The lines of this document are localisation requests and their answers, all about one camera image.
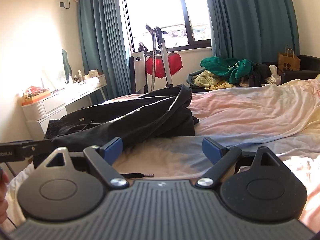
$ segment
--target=window frame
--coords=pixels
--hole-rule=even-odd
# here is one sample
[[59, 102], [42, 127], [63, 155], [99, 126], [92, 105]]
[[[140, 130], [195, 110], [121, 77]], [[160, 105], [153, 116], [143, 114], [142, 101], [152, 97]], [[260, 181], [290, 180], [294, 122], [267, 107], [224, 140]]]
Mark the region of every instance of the window frame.
[[[189, 17], [189, 13], [188, 13], [188, 9], [187, 9], [186, 0], [180, 0], [180, 2], [181, 2], [181, 6], [182, 6], [184, 24], [186, 27], [186, 33], [187, 33], [189, 45], [178, 46], [178, 47], [174, 47], [174, 48], [167, 48], [167, 51], [175, 52], [175, 51], [187, 50], [187, 49], [210, 48], [211, 47], [211, 39], [210, 40], [200, 40], [200, 41], [195, 40], [190, 17]], [[131, 43], [130, 49], [132, 52], [135, 52], [136, 50], [135, 50], [134, 44], [133, 44], [133, 36], [132, 36], [132, 32], [131, 32], [131, 27], [130, 27], [130, 19], [129, 19], [127, 1], [122, 0], [122, 5], [123, 5], [123, 10], [124, 10], [125, 24], [127, 26], [127, 32], [129, 35], [129, 41]], [[152, 51], [148, 51], [145, 54], [146, 54], [146, 56], [150, 56], [150, 55], [152, 55]]]

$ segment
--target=black clothing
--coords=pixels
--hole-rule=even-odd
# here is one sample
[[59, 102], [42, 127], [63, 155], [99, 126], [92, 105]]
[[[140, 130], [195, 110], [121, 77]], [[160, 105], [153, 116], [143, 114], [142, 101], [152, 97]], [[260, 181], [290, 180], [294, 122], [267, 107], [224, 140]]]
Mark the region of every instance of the black clothing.
[[[50, 120], [45, 138], [52, 139], [52, 150], [67, 147], [78, 152], [91, 145], [103, 146], [114, 137], [122, 139], [125, 149], [153, 137], [194, 136], [199, 120], [187, 108], [191, 98], [191, 89], [182, 85], [80, 109]], [[39, 158], [41, 163], [46, 157]]]
[[256, 64], [252, 68], [252, 74], [249, 76], [249, 87], [261, 87], [266, 78], [271, 76], [271, 70], [265, 64]]

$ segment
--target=bed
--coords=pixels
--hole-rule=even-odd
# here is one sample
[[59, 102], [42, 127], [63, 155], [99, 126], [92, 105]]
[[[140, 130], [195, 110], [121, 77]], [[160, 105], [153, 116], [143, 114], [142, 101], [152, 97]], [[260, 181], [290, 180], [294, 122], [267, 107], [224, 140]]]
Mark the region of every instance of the bed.
[[[320, 230], [319, 81], [194, 93], [189, 109], [200, 120], [196, 136], [147, 140], [124, 151], [113, 167], [120, 173], [154, 174], [154, 179], [193, 180], [212, 166], [202, 153], [206, 136], [246, 151], [267, 146], [306, 186], [308, 201], [300, 220], [314, 232]], [[8, 186], [8, 216], [17, 225], [24, 221], [16, 201], [17, 189], [32, 171], [30, 165]], [[10, 223], [3, 227], [12, 230]]]

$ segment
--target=paper bag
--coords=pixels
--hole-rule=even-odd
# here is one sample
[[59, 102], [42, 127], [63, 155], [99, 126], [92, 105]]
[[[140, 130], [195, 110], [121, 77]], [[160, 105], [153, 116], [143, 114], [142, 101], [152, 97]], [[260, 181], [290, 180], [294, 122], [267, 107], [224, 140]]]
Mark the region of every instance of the paper bag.
[[287, 49], [286, 53], [278, 53], [278, 68], [282, 72], [300, 70], [300, 59], [294, 54], [293, 49]]

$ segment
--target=circular pad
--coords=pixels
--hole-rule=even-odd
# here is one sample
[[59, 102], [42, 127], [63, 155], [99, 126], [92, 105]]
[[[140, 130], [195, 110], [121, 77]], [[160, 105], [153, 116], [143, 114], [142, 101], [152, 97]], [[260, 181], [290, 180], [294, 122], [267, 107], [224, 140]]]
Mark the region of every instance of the circular pad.
[[307, 200], [304, 185], [280, 167], [251, 167], [224, 181], [220, 196], [237, 215], [252, 221], [297, 219]]
[[92, 212], [104, 196], [99, 180], [73, 168], [50, 167], [35, 172], [18, 191], [26, 217], [49, 222], [74, 220]]
[[56, 179], [46, 182], [40, 188], [41, 195], [48, 200], [63, 200], [72, 197], [77, 185], [67, 179]]
[[272, 200], [280, 198], [284, 187], [273, 179], [256, 179], [247, 186], [249, 194], [257, 199]]

